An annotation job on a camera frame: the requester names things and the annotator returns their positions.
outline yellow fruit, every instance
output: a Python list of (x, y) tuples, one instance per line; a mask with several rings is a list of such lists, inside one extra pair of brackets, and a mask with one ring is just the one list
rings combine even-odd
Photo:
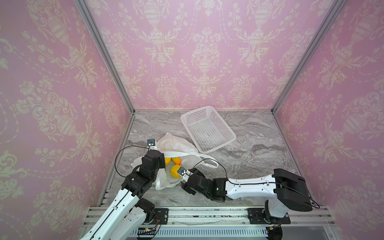
[(170, 157), (165, 157), (165, 160), (166, 160), (166, 165), (168, 165), (170, 163)]
[(181, 164), (181, 159), (180, 159), (179, 157), (173, 157), (173, 158), (172, 158), (172, 161), (173, 161), (175, 164), (178, 164), (178, 165)]
[(171, 169), (170, 169), (170, 175), (172, 177), (175, 177), (175, 178), (179, 178), (180, 175), (177, 173), (177, 170), (180, 168), (181, 166), (180, 165), (175, 165), (173, 166)]

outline white plastic basket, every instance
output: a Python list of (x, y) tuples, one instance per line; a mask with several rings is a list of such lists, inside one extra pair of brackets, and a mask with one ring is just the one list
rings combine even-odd
[(184, 113), (180, 117), (199, 152), (213, 152), (236, 139), (235, 133), (212, 106)]

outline pink wallpaper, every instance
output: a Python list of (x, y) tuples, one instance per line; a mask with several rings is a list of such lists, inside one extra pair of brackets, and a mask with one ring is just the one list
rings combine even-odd
[(277, 117), (344, 240), (384, 228), (384, 1), (349, 0)]
[(129, 114), (73, 1), (0, 3), (0, 239), (77, 239)]
[(270, 109), (333, 0), (86, 0), (135, 109)]

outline gray marble tabletop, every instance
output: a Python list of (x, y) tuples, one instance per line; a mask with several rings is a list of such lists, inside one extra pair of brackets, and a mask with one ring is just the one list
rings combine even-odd
[[(147, 139), (159, 140), (167, 132), (193, 143), (180, 116), (185, 112), (136, 112), (127, 145), (145, 146)], [(219, 114), (236, 134), (236, 140), (208, 155), (214, 157), (226, 169), (229, 178), (245, 179), (262, 177), (283, 168), (296, 173), (295, 165), (284, 141), (273, 121), (270, 110), (265, 111), (220, 111)], [(118, 171), (122, 175), (132, 172), (131, 163), (143, 156), (145, 149), (130, 147), (124, 150)], [(209, 169), (197, 166), (207, 178), (225, 177), (222, 168)], [(121, 188), (124, 178), (115, 174), (107, 205), (110, 205)], [(265, 198), (244, 197), (218, 203), (202, 194), (188, 194), (180, 184), (173, 188), (155, 190), (154, 185), (143, 196), (156, 206), (197, 206), (197, 205), (264, 205)]]

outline plastic bag handle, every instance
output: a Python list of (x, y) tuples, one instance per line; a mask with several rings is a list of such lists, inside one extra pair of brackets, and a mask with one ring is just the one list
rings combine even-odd
[(187, 153), (187, 152), (176, 152), (176, 151), (161, 151), (161, 150), (159, 150), (159, 151), (161, 153), (164, 153), (165, 157), (183, 157), (183, 156), (188, 156), (188, 155), (195, 155), (195, 156), (203, 157), (203, 158), (211, 158), (211, 159), (213, 159), (215, 161), (215, 162), (211, 161), (215, 165), (208, 164), (208, 163), (205, 163), (205, 162), (201, 162), (199, 165), (204, 165), (204, 166), (210, 167), (210, 168), (218, 168), (217, 160), (214, 159), (213, 157), (209, 156), (209, 155), (205, 155), (205, 154), (201, 154), (201, 153), (194, 153), (194, 152)]

